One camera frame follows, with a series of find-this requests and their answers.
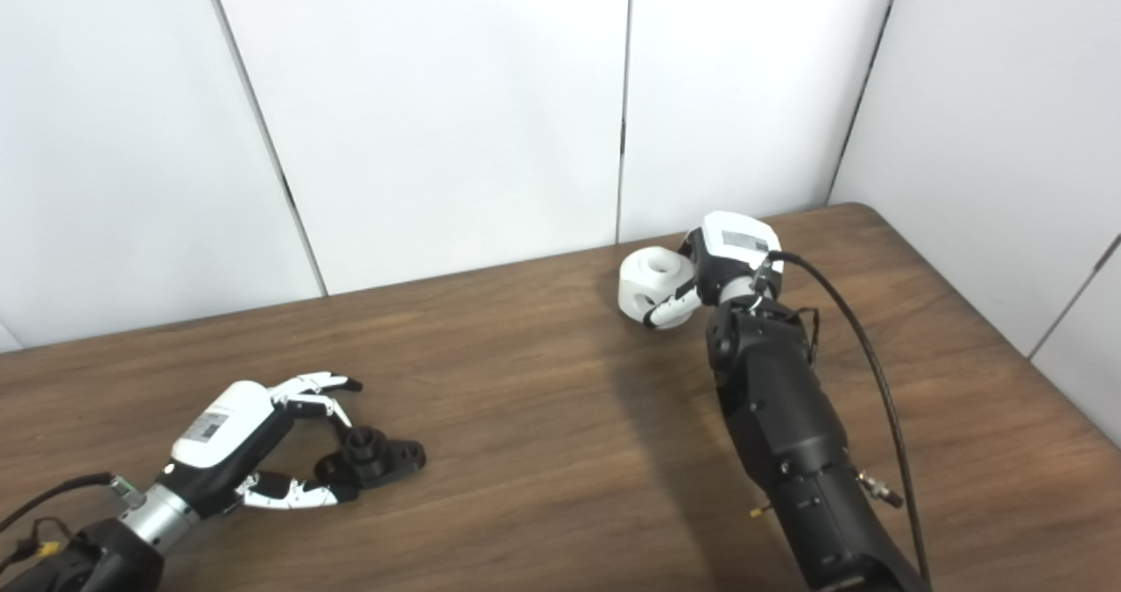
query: printed label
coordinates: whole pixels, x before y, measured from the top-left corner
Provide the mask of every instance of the printed label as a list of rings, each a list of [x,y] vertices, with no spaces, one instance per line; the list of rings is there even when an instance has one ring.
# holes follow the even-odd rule
[[[222,427],[222,424],[224,424],[229,417],[229,415],[223,415],[221,413],[203,413],[197,419],[195,419],[194,424],[191,424],[187,432],[183,433],[180,438],[206,443],[214,436],[214,433]]]

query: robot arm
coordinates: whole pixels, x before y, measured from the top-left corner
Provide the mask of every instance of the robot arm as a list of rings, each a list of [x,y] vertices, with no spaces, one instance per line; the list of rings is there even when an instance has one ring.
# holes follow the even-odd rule
[[[778,251],[768,225],[710,214],[677,251],[693,276],[686,274],[642,323],[676,326],[701,305],[716,307],[705,337],[725,426],[810,589],[929,592],[863,491],[897,507],[902,500],[855,469],[844,425],[814,373],[800,317],[776,300]]]
[[[209,517],[239,505],[288,510],[348,502],[361,489],[424,468],[419,443],[354,427],[339,403],[323,395],[361,389],[361,383],[328,372],[297,376],[271,388],[234,382],[175,442],[147,492],[124,483],[128,510],[83,528],[62,552],[0,591],[151,592],[159,585],[165,555]],[[314,481],[259,471],[258,464],[302,418],[327,419],[340,452],[319,461]]]

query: white wall panel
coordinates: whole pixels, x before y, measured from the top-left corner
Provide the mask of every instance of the white wall panel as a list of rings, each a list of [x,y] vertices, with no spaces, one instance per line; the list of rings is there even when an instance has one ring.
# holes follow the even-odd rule
[[[222,0],[331,293],[613,240],[627,0]]]
[[[16,340],[16,336],[11,335],[11,332],[9,332],[8,329],[0,323],[0,353],[6,351],[16,351],[19,349],[22,349],[22,345],[20,345],[19,341]]]
[[[0,48],[20,343],[317,295],[210,0],[0,0]]]
[[[1097,272],[1031,360],[1121,445],[1121,258]]]
[[[889,0],[633,0],[623,240],[824,204]]]
[[[832,202],[1022,352],[1121,228],[1121,0],[896,0]]]

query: wooden table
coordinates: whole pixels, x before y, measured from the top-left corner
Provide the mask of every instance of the wooden table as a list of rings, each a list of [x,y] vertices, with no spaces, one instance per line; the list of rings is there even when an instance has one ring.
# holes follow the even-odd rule
[[[880,216],[844,205],[770,222],[877,345],[936,590],[1117,590],[1117,448]],[[615,308],[619,263],[647,244],[0,357],[0,512],[80,473],[147,485],[230,382],[328,369],[367,382],[343,398],[356,422],[419,440],[428,466],[344,507],[210,520],[161,590],[805,590],[773,519],[748,516],[759,496],[717,411],[707,314],[656,333]],[[818,374],[855,460],[898,485],[844,321],[805,274],[785,288],[823,308]],[[304,424],[265,468],[309,477],[332,445]],[[909,551],[906,515],[877,510]],[[115,509],[85,490],[39,512],[80,525]]]

